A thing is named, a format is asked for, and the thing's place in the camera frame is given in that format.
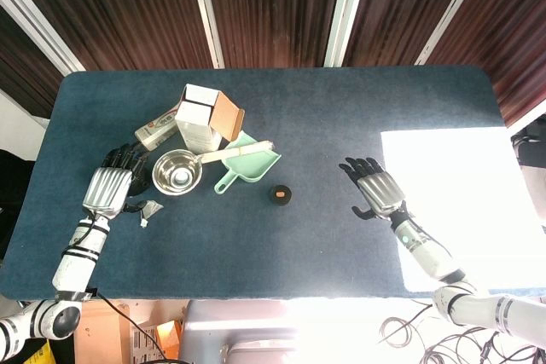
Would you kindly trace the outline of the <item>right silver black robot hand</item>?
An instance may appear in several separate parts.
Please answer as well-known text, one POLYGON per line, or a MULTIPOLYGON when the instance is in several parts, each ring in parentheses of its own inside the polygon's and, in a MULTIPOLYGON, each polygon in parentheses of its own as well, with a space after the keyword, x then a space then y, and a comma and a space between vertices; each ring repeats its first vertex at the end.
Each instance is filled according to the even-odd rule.
POLYGON ((405 195, 393 177, 373 158, 345 158, 339 167, 348 175, 369 205, 367 211, 353 206, 353 213, 362 220, 392 220, 410 215, 405 195))

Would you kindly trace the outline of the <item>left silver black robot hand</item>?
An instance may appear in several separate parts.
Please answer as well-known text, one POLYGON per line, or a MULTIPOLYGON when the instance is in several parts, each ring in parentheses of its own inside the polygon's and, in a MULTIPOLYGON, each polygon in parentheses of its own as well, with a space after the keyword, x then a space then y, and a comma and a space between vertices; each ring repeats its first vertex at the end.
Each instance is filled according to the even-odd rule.
POLYGON ((98 167, 87 188, 83 208, 93 220, 114 219, 124 211, 136 211, 126 199, 145 192, 151 184, 146 168, 149 151, 140 143, 126 143, 110 150, 98 167))

